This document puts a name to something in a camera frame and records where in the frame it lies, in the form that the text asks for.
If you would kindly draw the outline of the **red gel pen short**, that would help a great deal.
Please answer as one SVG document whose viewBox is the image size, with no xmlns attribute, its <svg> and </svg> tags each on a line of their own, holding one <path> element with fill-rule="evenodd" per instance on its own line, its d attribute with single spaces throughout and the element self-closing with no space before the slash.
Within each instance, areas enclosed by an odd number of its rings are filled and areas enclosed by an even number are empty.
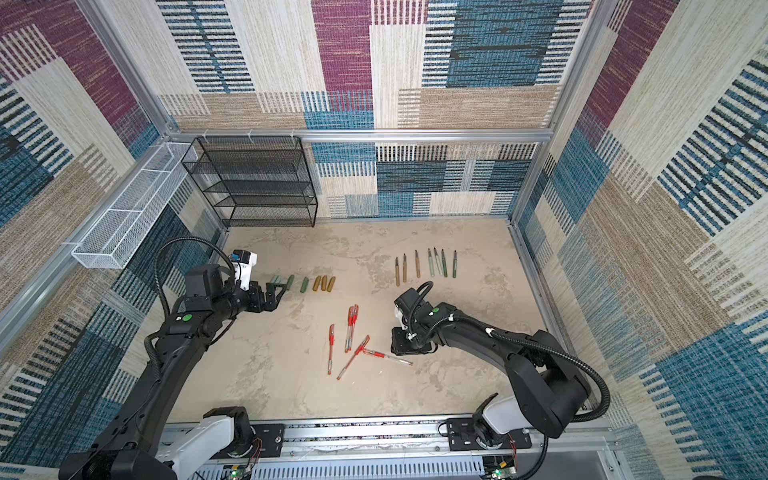
<svg viewBox="0 0 768 480">
<path fill-rule="evenodd" d="M 411 367 L 414 366 L 413 362 L 405 360 L 405 359 L 400 358 L 400 357 L 397 357 L 395 355 L 386 354 L 386 353 L 383 353 L 383 352 L 379 352 L 379 351 L 375 351 L 375 350 L 370 350 L 370 349 L 364 349 L 363 353 L 368 355 L 368 356 L 371 356 L 371 357 L 375 357 L 375 358 L 379 358 L 379 359 L 391 360 L 391 361 L 394 361 L 394 362 L 398 362 L 399 364 L 403 364 L 403 365 L 407 365 L 407 366 L 411 366 Z"/>
</svg>

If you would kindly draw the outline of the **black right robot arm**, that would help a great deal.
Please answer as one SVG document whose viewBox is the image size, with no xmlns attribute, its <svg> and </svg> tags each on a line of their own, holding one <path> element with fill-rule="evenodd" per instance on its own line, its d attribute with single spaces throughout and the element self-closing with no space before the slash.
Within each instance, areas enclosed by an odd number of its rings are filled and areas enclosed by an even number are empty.
<svg viewBox="0 0 768 480">
<path fill-rule="evenodd" d="M 508 433 L 533 429 L 558 438 L 574 422 L 602 416 L 610 392 L 597 372 L 563 350 L 550 333 L 533 335 L 499 329 L 457 307 L 425 300 L 432 284 L 410 288 L 394 301 L 400 325 L 391 331 L 397 356 L 427 355 L 437 348 L 465 351 L 504 372 L 512 395 L 488 397 L 475 411 L 471 428 L 478 444 L 497 448 Z"/>
</svg>

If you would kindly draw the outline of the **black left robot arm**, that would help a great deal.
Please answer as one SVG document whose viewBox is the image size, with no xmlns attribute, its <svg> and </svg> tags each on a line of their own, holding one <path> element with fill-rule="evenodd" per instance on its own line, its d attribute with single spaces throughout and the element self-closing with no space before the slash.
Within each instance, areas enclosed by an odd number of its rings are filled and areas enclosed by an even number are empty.
<svg viewBox="0 0 768 480">
<path fill-rule="evenodd" d="M 223 273 L 230 277 L 224 279 Z M 185 294 L 158 331 L 145 338 L 149 360 L 125 403 L 91 447 L 68 455 L 61 479 L 186 479 L 217 454 L 235 458 L 254 449 L 255 433 L 242 407 L 210 411 L 202 432 L 161 449 L 171 410 L 195 365 L 242 312 L 277 309 L 287 290 L 281 283 L 243 285 L 238 270 L 219 264 L 192 268 Z"/>
</svg>

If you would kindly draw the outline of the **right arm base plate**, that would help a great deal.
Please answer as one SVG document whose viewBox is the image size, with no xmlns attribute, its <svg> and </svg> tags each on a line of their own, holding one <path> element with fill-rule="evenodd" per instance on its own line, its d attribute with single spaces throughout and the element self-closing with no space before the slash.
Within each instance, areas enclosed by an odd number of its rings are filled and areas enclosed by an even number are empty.
<svg viewBox="0 0 768 480">
<path fill-rule="evenodd" d="M 451 451 L 530 449 L 529 433 L 522 429 L 500 434 L 483 420 L 451 417 L 438 426 L 438 433 L 448 439 Z"/>
</svg>

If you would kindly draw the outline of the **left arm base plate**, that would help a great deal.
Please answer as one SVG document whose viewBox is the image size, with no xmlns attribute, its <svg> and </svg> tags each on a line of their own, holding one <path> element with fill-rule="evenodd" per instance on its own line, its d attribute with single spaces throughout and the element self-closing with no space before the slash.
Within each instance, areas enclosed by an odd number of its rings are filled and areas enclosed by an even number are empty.
<svg viewBox="0 0 768 480">
<path fill-rule="evenodd" d="M 282 423 L 252 424 L 243 445 L 233 451 L 216 453 L 213 460 L 278 458 L 282 453 L 286 425 Z"/>
</svg>

